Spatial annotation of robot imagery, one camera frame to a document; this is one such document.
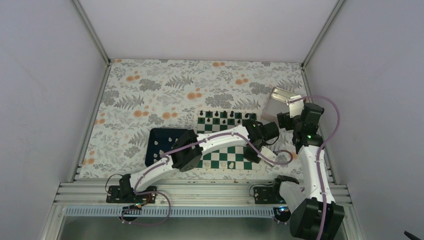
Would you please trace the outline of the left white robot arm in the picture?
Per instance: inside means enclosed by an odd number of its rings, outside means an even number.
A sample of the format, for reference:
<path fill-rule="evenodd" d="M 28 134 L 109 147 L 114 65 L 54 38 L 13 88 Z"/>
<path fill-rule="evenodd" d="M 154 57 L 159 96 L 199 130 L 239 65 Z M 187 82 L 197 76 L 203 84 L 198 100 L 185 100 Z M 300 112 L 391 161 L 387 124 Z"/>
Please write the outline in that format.
<path fill-rule="evenodd" d="M 261 148 L 279 135 L 274 122 L 262 124 L 256 120 L 246 120 L 243 124 L 213 133 L 197 134 L 187 130 L 178 137 L 171 150 L 160 155 L 160 160 L 144 170 L 123 175 L 117 196 L 125 203 L 133 203 L 153 183 L 173 173 L 193 170 L 202 156 L 220 149 L 246 146 L 245 159 L 259 163 L 263 156 Z"/>

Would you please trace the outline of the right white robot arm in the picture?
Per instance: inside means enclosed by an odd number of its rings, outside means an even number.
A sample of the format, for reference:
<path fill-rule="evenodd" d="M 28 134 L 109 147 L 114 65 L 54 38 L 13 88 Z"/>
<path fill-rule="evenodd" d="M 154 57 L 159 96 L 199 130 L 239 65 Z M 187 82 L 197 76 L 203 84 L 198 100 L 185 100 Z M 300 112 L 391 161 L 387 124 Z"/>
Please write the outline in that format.
<path fill-rule="evenodd" d="M 274 202 L 286 202 L 291 213 L 290 234 L 303 240 L 333 240 L 345 217 L 336 204 L 325 171 L 323 137 L 318 134 L 324 108 L 309 102 L 288 103 L 277 116 L 279 127 L 291 130 L 292 143 L 303 169 L 303 187 L 293 178 L 278 176 L 271 189 Z"/>

